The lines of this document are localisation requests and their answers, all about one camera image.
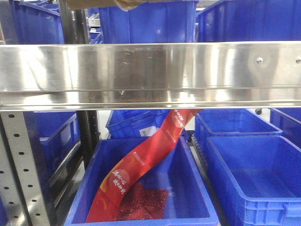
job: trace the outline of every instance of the paper label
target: paper label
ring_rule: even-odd
[[[157,128],[155,126],[150,126],[139,130],[139,132],[142,137],[151,137],[157,132]]]

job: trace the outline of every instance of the plastic bin handle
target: plastic bin handle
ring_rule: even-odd
[[[285,216],[287,218],[301,218],[300,203],[290,203],[284,205]]]

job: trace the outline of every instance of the perforated metal upright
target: perforated metal upright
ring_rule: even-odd
[[[21,184],[0,119],[0,196],[10,225],[31,225]]]
[[[0,115],[22,189],[19,193],[24,195],[30,221],[33,225],[57,225],[34,113],[1,112]]]

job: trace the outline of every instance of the red food item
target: red food item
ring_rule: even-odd
[[[162,219],[168,191],[135,183],[123,198],[116,220]]]

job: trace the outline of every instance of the red snack bag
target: red snack bag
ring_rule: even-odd
[[[185,125],[199,111],[171,110],[153,136],[120,160],[101,183],[86,222],[114,221],[127,191],[140,177],[169,155]]]

